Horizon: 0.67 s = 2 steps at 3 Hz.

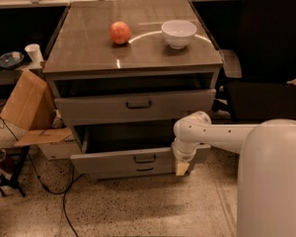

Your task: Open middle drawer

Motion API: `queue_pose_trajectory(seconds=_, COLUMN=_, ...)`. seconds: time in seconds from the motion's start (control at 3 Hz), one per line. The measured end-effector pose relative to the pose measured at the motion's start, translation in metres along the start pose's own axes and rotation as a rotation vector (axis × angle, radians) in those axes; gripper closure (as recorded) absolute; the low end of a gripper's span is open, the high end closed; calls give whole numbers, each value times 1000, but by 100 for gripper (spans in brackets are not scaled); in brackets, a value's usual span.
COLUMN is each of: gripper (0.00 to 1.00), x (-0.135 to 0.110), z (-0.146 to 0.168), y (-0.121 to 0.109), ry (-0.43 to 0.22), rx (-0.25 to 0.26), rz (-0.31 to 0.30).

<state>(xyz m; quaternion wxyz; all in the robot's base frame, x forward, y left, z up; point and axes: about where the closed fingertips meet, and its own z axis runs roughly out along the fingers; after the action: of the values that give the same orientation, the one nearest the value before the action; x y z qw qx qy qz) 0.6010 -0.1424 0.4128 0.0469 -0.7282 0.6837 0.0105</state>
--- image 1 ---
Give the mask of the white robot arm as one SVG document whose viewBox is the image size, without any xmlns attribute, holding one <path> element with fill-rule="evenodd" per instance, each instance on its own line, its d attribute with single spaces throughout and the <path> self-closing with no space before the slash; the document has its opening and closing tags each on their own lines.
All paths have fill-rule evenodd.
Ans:
<svg viewBox="0 0 296 237">
<path fill-rule="evenodd" d="M 296 120 L 213 124 L 196 112 L 175 123 L 174 135 L 179 176 L 201 143 L 240 155 L 237 237 L 296 237 Z"/>
</svg>

